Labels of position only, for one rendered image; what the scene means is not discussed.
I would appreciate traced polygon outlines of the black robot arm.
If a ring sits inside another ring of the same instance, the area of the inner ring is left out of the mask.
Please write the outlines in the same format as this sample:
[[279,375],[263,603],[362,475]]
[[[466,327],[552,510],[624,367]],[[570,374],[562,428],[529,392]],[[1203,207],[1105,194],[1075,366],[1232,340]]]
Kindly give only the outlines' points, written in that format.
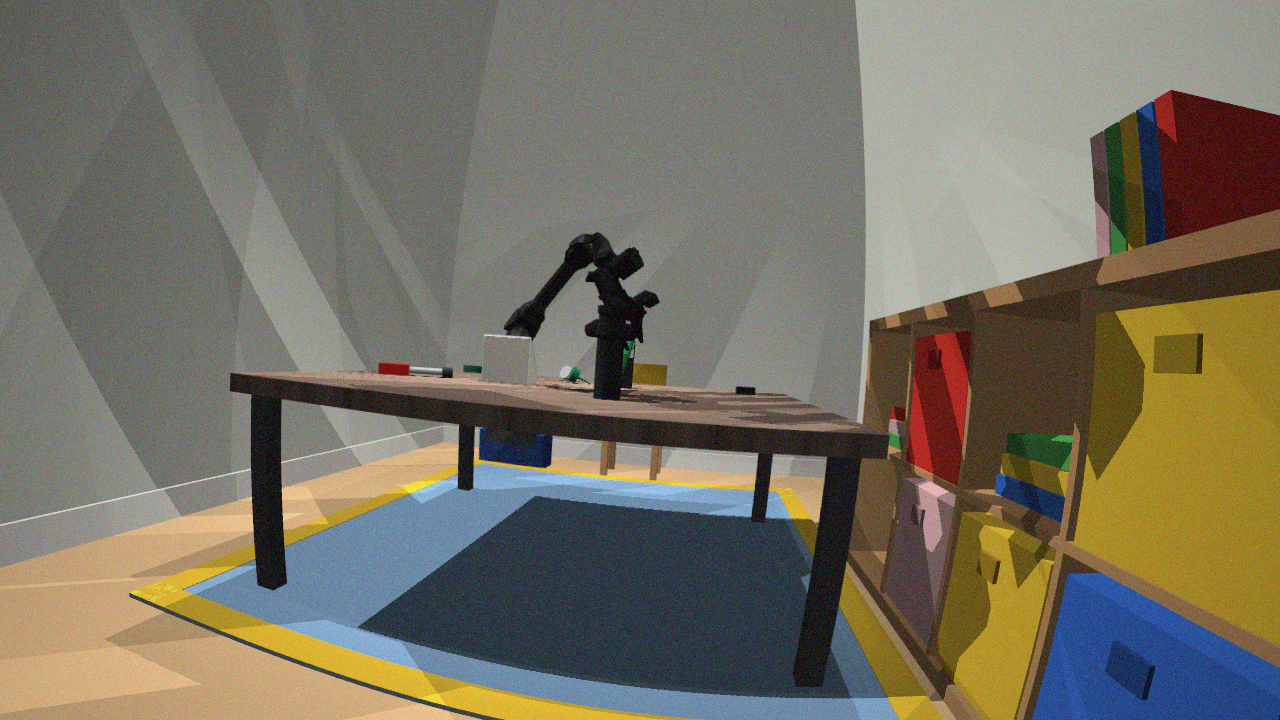
[[[590,245],[593,243],[593,246]],[[545,310],[550,301],[562,290],[575,272],[594,263],[595,272],[588,272],[586,282],[595,282],[598,293],[609,284],[620,284],[618,278],[625,281],[644,266],[637,249],[626,249],[618,256],[613,252],[609,240],[595,232],[575,237],[570,249],[564,252],[564,263],[559,266],[550,281],[529,302],[515,310],[504,325],[508,331],[506,336],[531,337],[532,340],[545,322]]]

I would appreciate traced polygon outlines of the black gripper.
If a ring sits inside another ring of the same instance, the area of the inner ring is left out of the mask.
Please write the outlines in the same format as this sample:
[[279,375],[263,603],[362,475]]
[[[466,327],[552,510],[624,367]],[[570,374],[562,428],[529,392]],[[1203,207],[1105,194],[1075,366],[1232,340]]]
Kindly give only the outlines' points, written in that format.
[[[643,343],[643,316],[646,314],[643,307],[652,307],[659,304],[657,293],[652,291],[643,291],[634,296],[634,304],[628,304],[628,299],[625,295],[621,284],[609,284],[599,292],[598,299],[602,300],[604,305],[618,305],[628,307],[628,320],[634,327],[634,332],[637,336],[640,343]],[[584,331],[589,337],[596,337],[596,324],[599,319],[589,322]]]

